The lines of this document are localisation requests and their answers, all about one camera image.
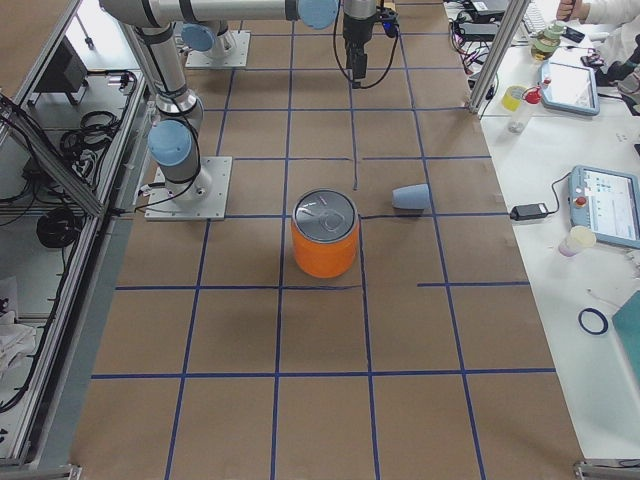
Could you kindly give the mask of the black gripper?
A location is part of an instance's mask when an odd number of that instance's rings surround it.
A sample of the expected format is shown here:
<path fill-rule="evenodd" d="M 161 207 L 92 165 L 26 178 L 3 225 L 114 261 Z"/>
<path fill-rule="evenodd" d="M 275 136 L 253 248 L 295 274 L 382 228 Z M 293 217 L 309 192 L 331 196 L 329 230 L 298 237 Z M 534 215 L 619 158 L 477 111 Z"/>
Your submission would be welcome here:
<path fill-rule="evenodd" d="M 366 77 L 368 56 L 366 44 L 371 40 L 376 22 L 374 0 L 345 0 L 343 3 L 343 39 L 347 68 L 350 70 L 354 89 L 361 89 Z"/>

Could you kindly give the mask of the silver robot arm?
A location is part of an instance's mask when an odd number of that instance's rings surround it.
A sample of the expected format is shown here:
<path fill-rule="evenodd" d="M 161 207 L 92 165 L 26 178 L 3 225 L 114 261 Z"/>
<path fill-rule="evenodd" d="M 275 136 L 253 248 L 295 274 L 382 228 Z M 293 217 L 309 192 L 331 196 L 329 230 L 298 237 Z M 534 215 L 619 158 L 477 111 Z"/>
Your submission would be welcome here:
<path fill-rule="evenodd" d="M 236 40 L 229 32 L 226 20 L 184 23 L 181 30 L 183 43 L 191 50 L 210 58 L 223 58 L 236 48 Z"/>
<path fill-rule="evenodd" d="M 385 21 L 380 1 L 102 1 L 100 6 L 133 30 L 130 45 L 139 49 L 143 71 L 156 90 L 156 105 L 168 117 L 199 108 L 173 40 L 176 22 L 286 20 L 321 30 L 342 17 L 346 64 L 339 69 L 352 87 L 362 89 L 367 71 L 365 45 L 374 26 Z"/>

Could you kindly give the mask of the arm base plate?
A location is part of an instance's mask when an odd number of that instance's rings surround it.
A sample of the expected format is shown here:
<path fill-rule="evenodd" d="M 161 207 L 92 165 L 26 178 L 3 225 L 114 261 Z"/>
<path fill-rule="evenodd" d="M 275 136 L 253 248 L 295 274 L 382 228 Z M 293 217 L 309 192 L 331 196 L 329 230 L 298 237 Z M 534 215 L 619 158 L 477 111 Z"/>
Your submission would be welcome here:
<path fill-rule="evenodd" d="M 194 30 L 183 35 L 189 48 L 187 69 L 222 70 L 242 69 L 247 66 L 251 32 L 227 30 L 215 35 L 210 30 Z"/>
<path fill-rule="evenodd" d="M 202 157 L 201 170 L 189 189 L 167 183 L 159 167 L 155 182 L 163 183 L 151 191 L 150 207 L 145 208 L 148 221 L 200 221 L 225 219 L 233 159 L 228 156 Z"/>

